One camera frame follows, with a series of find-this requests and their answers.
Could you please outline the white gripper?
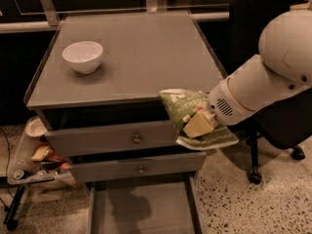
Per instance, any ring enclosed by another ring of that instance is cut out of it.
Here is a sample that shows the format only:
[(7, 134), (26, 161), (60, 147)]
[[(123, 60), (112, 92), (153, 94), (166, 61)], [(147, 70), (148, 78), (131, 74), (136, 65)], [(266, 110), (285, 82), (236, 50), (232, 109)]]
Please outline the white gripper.
[(183, 128), (188, 137), (195, 138), (208, 134), (218, 126), (218, 122), (232, 126), (253, 115), (251, 110), (234, 98), (228, 78), (209, 92), (207, 106), (211, 112), (204, 109), (198, 111)]

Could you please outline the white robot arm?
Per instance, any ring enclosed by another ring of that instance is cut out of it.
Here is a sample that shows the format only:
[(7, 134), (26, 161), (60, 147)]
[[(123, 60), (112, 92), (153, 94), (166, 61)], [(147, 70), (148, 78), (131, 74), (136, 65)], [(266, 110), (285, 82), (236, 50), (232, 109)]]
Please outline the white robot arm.
[(312, 11), (290, 10), (270, 21), (258, 53), (208, 93), (183, 131), (190, 138), (236, 125), (262, 108), (312, 87)]

